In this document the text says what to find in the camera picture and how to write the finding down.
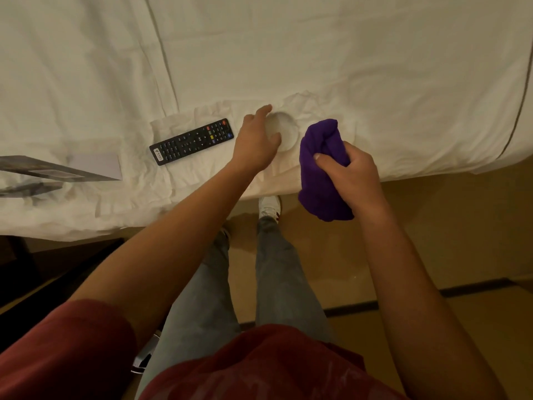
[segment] wrinkled sheet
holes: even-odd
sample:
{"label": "wrinkled sheet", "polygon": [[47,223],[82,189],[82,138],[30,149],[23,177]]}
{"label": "wrinkled sheet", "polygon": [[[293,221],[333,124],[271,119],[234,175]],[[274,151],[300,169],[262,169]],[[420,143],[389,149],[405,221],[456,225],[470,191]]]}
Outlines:
{"label": "wrinkled sheet", "polygon": [[[148,146],[175,135],[170,115],[237,133],[271,102],[300,136],[337,119],[383,180],[485,168],[516,120],[532,22],[533,0],[0,0],[0,154],[115,152],[123,173],[2,199],[0,234],[72,241],[155,220],[233,148],[158,167]],[[533,140],[531,98],[523,110],[514,137]],[[297,192],[298,145],[243,198]],[[2,173],[0,188],[27,179]]]}

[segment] red shirt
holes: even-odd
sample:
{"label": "red shirt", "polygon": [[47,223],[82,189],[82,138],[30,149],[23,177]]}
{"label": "red shirt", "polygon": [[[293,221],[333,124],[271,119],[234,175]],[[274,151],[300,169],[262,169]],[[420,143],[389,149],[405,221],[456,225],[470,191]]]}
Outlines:
{"label": "red shirt", "polygon": [[[120,398],[136,355],[130,324],[109,305],[67,302],[0,354],[1,399]],[[363,358],[297,329],[265,325],[216,354],[163,371],[149,399],[399,399]]]}

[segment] hand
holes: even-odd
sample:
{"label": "hand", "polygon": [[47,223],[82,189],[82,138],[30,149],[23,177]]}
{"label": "hand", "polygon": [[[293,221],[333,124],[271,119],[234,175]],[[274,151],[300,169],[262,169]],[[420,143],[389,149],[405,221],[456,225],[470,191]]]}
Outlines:
{"label": "hand", "polygon": [[243,126],[235,140],[231,161],[240,168],[254,171],[254,175],[269,166],[281,144],[281,134],[276,133],[269,139],[265,131],[265,118],[271,110],[271,105],[265,105],[255,115],[244,116]]}
{"label": "hand", "polygon": [[377,167],[372,156],[348,142],[344,142],[350,165],[343,167],[326,154],[315,154],[315,162],[333,181],[342,199],[354,214],[373,211],[388,206]]}

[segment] forearm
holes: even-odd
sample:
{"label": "forearm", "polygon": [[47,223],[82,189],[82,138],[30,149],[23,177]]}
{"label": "forearm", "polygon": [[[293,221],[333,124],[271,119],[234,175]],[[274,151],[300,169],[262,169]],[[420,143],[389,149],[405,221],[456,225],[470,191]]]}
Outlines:
{"label": "forearm", "polygon": [[388,204],[357,213],[394,362],[414,398],[505,398]]}
{"label": "forearm", "polygon": [[254,176],[230,161],[105,259],[71,300],[89,298],[115,306],[131,323],[142,346],[195,273]]}

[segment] person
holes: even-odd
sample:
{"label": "person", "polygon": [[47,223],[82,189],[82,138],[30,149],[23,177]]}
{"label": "person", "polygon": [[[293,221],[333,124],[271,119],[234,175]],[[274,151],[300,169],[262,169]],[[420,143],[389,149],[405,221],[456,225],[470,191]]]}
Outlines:
{"label": "person", "polygon": [[[334,344],[276,197],[260,200],[257,327],[241,332],[221,227],[281,143],[265,106],[244,117],[233,157],[105,259],[72,297],[0,355],[0,398],[118,398],[136,353],[166,322],[137,398],[402,398]],[[372,157],[315,156],[353,210],[390,350],[408,396],[503,399],[504,390],[439,294],[387,203]]]}

